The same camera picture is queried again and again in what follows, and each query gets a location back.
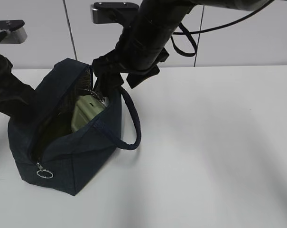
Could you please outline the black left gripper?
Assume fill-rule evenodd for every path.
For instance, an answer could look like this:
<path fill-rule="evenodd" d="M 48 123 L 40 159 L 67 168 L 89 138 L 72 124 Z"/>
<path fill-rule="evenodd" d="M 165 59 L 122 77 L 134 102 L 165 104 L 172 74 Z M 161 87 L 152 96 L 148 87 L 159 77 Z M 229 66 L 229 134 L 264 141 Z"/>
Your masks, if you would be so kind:
<path fill-rule="evenodd" d="M 35 90 L 15 77 L 12 63 L 0 55 L 0 113 L 12 118 L 30 118 Z"/>

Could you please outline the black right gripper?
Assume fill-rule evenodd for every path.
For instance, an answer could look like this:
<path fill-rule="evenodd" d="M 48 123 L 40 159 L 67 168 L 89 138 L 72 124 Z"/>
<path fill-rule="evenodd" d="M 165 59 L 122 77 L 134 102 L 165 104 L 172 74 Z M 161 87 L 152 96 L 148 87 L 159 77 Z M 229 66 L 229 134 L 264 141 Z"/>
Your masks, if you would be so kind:
<path fill-rule="evenodd" d="M 96 77 L 94 98 L 105 101 L 105 97 L 124 83 L 121 73 L 128 73 L 131 88 L 159 74 L 158 63 L 168 57 L 164 48 L 168 40 L 169 30 L 150 23 L 132 23 L 124 28 L 115 49 L 92 62 Z"/>

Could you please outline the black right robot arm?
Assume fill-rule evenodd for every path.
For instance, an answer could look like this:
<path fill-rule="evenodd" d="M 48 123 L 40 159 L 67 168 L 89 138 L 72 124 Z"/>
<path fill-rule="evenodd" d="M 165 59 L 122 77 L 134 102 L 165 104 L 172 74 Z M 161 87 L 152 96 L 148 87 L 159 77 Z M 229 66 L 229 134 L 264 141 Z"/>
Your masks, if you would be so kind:
<path fill-rule="evenodd" d="M 248 11 L 255 15 L 270 4 L 268 0 L 144 0 L 130 2 L 96 2 L 91 6 L 95 24 L 117 23 L 122 34 L 111 52 L 92 63 L 97 78 L 93 91 L 103 99 L 123 84 L 126 73 L 131 88 L 157 75 L 158 64 L 166 61 L 168 41 L 180 29 L 194 49 L 193 34 L 182 24 L 184 17 L 197 5 Z"/>

